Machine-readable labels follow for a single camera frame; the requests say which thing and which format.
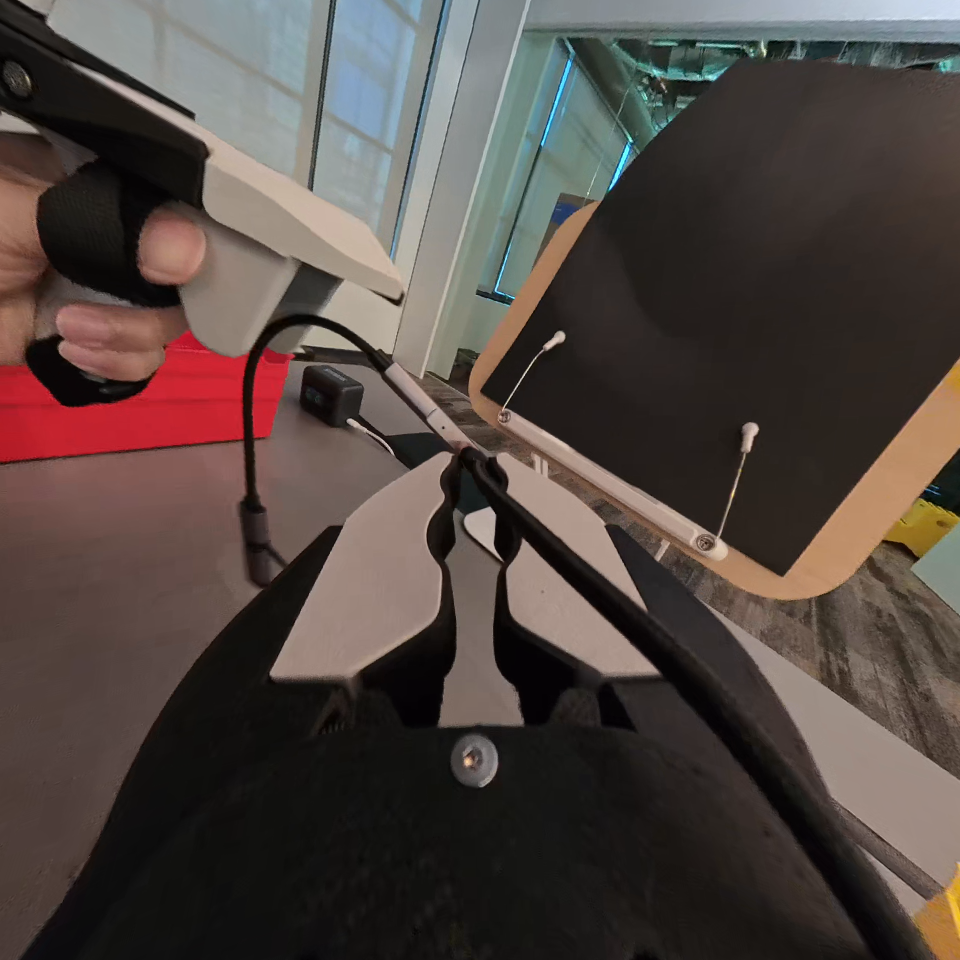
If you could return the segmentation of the red plastic bin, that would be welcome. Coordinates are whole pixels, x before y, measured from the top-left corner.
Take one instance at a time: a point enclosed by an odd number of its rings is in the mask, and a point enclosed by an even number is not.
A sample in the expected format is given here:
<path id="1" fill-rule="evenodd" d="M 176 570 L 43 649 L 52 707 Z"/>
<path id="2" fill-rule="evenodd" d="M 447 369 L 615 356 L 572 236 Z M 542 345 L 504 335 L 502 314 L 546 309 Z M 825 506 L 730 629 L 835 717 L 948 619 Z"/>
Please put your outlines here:
<path id="1" fill-rule="evenodd" d="M 186 333 L 138 396 L 81 409 L 58 404 L 27 366 L 2 366 L 1 462 L 239 441 L 245 364 Z"/>

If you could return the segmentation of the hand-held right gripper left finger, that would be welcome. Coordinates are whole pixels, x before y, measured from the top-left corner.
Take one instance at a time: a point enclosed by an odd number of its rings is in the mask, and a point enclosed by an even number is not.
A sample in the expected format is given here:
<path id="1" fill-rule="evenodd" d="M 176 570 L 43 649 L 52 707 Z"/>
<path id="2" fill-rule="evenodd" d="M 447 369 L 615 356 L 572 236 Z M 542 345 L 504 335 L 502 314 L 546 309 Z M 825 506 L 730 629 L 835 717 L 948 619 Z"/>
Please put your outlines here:
<path id="1" fill-rule="evenodd" d="M 443 481 L 453 462 L 438 453 L 347 518 L 270 668 L 272 681 L 354 685 L 436 620 L 442 562 L 428 529 L 448 503 Z"/>

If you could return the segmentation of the grey usb hub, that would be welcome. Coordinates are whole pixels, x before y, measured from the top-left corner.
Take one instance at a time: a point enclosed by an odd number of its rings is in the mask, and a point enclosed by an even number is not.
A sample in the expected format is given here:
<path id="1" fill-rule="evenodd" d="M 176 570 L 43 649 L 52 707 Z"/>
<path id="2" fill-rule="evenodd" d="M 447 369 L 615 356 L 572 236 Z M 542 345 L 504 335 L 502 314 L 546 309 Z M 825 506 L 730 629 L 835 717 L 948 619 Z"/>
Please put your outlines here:
<path id="1" fill-rule="evenodd" d="M 487 453 L 454 422 L 402 365 L 388 359 L 386 366 L 380 371 L 380 376 L 449 450 L 457 454 L 467 449 L 474 449 L 482 454 Z"/>

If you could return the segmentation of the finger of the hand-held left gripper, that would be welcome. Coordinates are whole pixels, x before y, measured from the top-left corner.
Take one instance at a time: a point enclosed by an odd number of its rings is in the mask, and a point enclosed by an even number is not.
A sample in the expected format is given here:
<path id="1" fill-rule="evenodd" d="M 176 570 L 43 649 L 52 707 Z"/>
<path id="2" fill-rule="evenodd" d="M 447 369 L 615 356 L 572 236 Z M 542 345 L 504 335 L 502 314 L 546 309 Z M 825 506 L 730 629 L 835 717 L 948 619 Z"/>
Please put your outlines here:
<path id="1" fill-rule="evenodd" d="M 275 289 L 275 304 L 306 265 L 402 303 L 401 274 L 366 222 L 157 99 L 91 68 L 72 68 L 107 98 L 107 118 L 124 141 L 113 148 L 116 162 L 205 232 L 207 264 L 193 289 L 222 293 L 229 272 L 251 270 L 241 287 L 264 283 Z"/>

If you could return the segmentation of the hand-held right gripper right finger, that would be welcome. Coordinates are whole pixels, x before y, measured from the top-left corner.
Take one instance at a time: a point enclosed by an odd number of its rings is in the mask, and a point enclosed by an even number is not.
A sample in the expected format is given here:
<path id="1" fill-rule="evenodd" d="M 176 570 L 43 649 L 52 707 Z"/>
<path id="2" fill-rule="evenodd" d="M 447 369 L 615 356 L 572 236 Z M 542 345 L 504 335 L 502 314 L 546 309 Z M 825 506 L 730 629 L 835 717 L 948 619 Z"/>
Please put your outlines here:
<path id="1" fill-rule="evenodd" d="M 608 582 L 645 604 L 604 521 L 581 499 L 510 454 L 496 456 L 507 492 Z M 654 665 L 529 545 L 504 562 L 511 620 L 591 679 L 655 677 Z"/>

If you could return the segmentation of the dark phone on table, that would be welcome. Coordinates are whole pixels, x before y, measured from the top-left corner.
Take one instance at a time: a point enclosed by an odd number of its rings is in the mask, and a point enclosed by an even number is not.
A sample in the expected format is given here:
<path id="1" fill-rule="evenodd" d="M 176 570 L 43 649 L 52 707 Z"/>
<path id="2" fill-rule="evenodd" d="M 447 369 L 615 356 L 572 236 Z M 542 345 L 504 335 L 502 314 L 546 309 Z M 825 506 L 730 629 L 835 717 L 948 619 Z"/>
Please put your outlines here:
<path id="1" fill-rule="evenodd" d="M 388 435 L 386 441 L 396 459 L 408 470 L 413 470 L 439 453 L 450 452 L 446 445 L 429 431 Z M 474 477 L 465 468 L 461 468 L 460 472 L 456 507 L 464 516 L 489 507 L 483 493 L 476 486 Z"/>

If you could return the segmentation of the black charger cube with display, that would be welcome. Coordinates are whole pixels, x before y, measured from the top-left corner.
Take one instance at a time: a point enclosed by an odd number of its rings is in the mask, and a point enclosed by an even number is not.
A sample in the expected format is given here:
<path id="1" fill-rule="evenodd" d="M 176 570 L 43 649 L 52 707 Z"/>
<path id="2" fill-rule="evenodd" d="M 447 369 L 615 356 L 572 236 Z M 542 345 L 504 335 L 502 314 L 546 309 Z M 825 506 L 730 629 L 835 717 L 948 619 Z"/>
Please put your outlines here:
<path id="1" fill-rule="evenodd" d="M 303 371 L 298 395 L 300 408 L 327 426 L 359 424 L 364 385 L 338 368 L 309 365 Z"/>

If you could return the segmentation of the person's left hand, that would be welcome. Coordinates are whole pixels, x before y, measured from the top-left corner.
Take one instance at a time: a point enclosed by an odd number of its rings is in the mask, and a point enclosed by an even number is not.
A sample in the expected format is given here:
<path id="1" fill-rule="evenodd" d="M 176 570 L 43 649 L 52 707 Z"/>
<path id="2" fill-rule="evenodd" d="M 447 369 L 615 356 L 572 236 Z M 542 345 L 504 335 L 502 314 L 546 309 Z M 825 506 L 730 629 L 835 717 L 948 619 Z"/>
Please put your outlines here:
<path id="1" fill-rule="evenodd" d="M 39 198 L 65 175 L 43 138 L 2 133 L 1 146 L 1 364 L 19 366 L 34 339 L 38 294 L 48 264 L 36 225 Z M 200 270 L 206 236 L 170 209 L 153 211 L 139 241 L 138 266 L 157 285 L 182 286 Z M 187 328 L 179 306 L 140 308 L 66 303 L 55 316 L 61 356 L 99 378 L 141 381 L 164 363 L 166 347 Z"/>

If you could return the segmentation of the wooden board with black panel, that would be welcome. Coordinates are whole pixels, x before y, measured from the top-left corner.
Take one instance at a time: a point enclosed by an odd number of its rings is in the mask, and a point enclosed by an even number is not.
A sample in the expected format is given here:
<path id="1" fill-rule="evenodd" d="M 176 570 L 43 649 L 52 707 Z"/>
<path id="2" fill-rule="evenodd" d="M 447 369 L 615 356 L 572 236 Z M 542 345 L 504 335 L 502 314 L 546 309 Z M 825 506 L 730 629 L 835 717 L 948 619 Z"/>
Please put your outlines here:
<path id="1" fill-rule="evenodd" d="M 716 533 L 744 592 L 848 581 L 958 451 L 958 74 L 742 59 L 573 214 L 469 380 Z"/>

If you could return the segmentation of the large window with blinds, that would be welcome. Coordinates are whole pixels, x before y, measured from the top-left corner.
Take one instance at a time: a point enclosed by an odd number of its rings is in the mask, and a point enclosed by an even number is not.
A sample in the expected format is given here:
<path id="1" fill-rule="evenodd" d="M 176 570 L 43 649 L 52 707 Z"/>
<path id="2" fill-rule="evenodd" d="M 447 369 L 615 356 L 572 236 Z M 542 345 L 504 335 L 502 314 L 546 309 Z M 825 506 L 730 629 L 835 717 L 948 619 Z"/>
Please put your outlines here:
<path id="1" fill-rule="evenodd" d="M 54 2 L 54 30 L 398 243 L 446 2 Z"/>

